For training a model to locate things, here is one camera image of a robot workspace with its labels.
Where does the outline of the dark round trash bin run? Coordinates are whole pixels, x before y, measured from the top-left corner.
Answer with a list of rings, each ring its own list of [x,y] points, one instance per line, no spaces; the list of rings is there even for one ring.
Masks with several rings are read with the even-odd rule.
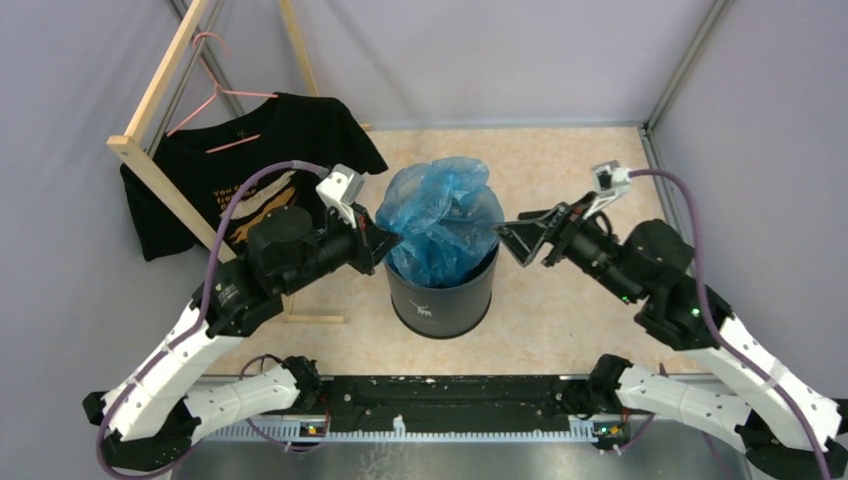
[[[493,281],[499,248],[495,247],[457,286],[415,286],[386,266],[392,308],[417,335],[448,340],[475,329],[486,317],[493,298]]]

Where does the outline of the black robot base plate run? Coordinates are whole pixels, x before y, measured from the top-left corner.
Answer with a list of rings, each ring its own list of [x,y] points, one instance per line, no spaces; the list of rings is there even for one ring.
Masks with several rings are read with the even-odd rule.
[[[322,382],[310,413],[332,433],[566,431],[597,409],[585,381],[557,375],[336,376]]]

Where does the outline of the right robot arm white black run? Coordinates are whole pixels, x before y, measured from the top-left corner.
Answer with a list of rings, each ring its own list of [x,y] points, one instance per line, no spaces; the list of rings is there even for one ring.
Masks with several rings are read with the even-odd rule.
[[[592,416],[626,410],[658,414],[709,434],[776,479],[839,479],[847,450],[847,403],[823,396],[787,370],[747,331],[714,292],[697,296],[688,273],[694,250],[659,219],[639,223],[625,239],[608,217],[591,213],[589,193],[574,204],[523,212],[494,234],[522,265],[544,245],[547,267],[567,260],[626,304],[655,340],[707,368],[725,393],[703,390],[622,357],[599,358],[585,384],[569,388],[563,406]]]

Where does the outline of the blue plastic trash bag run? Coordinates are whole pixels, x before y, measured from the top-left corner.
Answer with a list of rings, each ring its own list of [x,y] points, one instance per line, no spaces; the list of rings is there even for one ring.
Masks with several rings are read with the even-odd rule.
[[[387,263],[409,283],[458,286],[493,252],[493,226],[504,211],[486,163],[447,157],[398,171],[377,209],[376,223],[402,237]]]

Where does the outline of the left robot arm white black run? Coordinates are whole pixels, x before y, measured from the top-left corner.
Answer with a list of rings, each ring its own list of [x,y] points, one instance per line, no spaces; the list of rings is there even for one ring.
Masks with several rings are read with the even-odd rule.
[[[223,427],[266,412],[314,410],[321,379],[303,356],[276,359],[269,370],[221,387],[197,381],[280,315],[286,296],[342,266],[371,275],[400,242],[361,205],[350,218],[328,210],[321,227],[300,207],[269,211],[251,228],[247,250],[205,278],[148,359],[120,386],[85,397],[102,469],[116,479],[152,479]]]

